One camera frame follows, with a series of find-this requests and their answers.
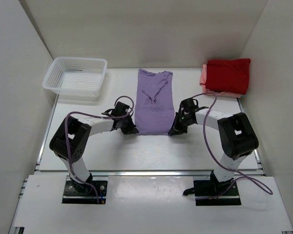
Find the purple t shirt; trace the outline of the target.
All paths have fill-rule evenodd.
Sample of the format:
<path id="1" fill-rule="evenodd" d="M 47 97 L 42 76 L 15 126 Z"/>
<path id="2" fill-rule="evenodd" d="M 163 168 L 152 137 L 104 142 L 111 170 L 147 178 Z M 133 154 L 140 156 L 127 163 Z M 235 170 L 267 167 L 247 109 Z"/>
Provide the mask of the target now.
<path id="1" fill-rule="evenodd" d="M 138 71 L 135 125 L 140 135 L 167 135 L 175 111 L 172 98 L 173 73 Z"/>

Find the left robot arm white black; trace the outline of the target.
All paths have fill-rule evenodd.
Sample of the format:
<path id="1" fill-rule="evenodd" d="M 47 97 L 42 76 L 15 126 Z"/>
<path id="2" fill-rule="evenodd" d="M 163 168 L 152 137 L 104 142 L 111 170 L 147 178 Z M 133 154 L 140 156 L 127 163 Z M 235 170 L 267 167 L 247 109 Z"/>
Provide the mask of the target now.
<path id="1" fill-rule="evenodd" d="M 81 195 L 99 196 L 98 189 L 92 184 L 93 175 L 83 160 L 89 137 L 117 130 L 125 136 L 137 134 L 139 131 L 133 123 L 132 112 L 133 107 L 120 101 L 101 116 L 71 112 L 53 135 L 49 148 L 65 164 L 74 189 Z"/>

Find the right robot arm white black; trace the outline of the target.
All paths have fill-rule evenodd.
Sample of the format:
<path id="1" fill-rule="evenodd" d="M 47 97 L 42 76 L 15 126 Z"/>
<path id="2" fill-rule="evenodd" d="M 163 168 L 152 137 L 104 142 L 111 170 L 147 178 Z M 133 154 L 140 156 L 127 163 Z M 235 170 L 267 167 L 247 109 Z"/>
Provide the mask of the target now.
<path id="1" fill-rule="evenodd" d="M 183 195 L 201 193 L 203 199 L 215 199 L 233 186 L 234 174 L 241 162 L 258 148 L 259 142 L 246 114 L 224 114 L 210 107 L 199 107 L 198 100 L 194 98 L 180 103 L 168 135 L 186 134 L 193 124 L 218 131 L 223 156 L 216 161 L 217 167 L 211 172 L 209 180 L 185 190 Z"/>

